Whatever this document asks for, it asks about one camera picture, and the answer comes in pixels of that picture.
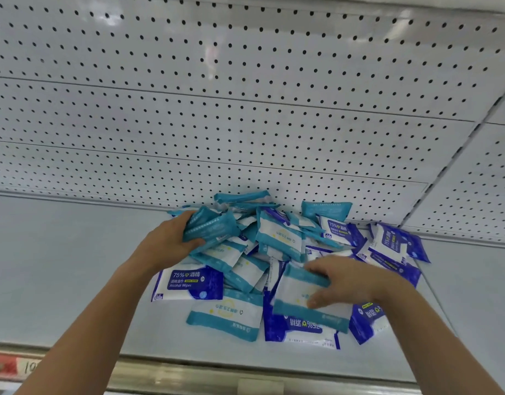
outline forearm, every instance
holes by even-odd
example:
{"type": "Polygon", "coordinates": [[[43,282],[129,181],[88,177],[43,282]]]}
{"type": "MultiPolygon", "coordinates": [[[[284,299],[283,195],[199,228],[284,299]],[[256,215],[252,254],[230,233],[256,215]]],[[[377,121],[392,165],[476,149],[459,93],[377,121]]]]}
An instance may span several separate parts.
{"type": "Polygon", "coordinates": [[[397,277],[377,299],[424,395],[504,394],[426,300],[397,277]]]}
{"type": "Polygon", "coordinates": [[[121,265],[17,395],[102,395],[153,272],[121,265]]]}

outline hand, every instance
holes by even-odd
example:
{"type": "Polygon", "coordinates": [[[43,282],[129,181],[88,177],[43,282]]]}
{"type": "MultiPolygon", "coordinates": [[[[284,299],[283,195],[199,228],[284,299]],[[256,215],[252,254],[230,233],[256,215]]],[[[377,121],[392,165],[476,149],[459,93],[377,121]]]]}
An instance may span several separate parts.
{"type": "Polygon", "coordinates": [[[186,258],[191,251],[205,243],[204,239],[183,242],[183,231],[195,212],[185,211],[176,218],[161,223],[146,235],[129,260],[135,260],[137,265],[143,264],[156,273],[186,258]]]}
{"type": "Polygon", "coordinates": [[[332,303],[379,302],[388,290],[408,283],[387,269],[344,256],[326,256],[306,263],[305,269],[328,276],[328,288],[315,292],[307,306],[315,309],[332,303]]]}

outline white pegboard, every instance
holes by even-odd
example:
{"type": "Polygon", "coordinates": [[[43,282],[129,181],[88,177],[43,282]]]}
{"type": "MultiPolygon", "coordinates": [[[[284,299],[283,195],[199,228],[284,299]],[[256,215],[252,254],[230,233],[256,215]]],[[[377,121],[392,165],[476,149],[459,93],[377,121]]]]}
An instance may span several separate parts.
{"type": "Polygon", "coordinates": [[[407,230],[505,243],[505,126],[486,124],[407,219],[407,230]]]}
{"type": "Polygon", "coordinates": [[[425,185],[216,162],[0,142],[0,190],[177,207],[212,195],[269,190],[285,210],[352,201],[348,219],[400,223],[425,185]]]}
{"type": "Polygon", "coordinates": [[[504,93],[505,17],[366,10],[0,0],[0,76],[465,120],[504,93]]]}
{"type": "Polygon", "coordinates": [[[431,183],[470,122],[0,78],[0,141],[431,183]]]}

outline person's right arm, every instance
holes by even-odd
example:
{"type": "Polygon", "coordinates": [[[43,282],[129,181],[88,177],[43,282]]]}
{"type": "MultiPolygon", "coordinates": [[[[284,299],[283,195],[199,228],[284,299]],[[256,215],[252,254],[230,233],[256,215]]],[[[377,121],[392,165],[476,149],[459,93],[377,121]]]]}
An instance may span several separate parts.
{"type": "Polygon", "coordinates": [[[312,308],[337,302],[382,306],[424,395],[505,395],[417,290],[398,274],[341,256],[306,269],[329,277],[312,308]]]}

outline person's left arm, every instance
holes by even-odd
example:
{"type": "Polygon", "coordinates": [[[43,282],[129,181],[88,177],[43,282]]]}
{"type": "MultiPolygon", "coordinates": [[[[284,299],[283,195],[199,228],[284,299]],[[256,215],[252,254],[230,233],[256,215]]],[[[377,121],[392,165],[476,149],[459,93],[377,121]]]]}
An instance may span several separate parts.
{"type": "Polygon", "coordinates": [[[46,354],[16,395],[103,395],[124,337],[150,279],[203,245],[182,242],[194,211],[161,223],[46,354]]]}

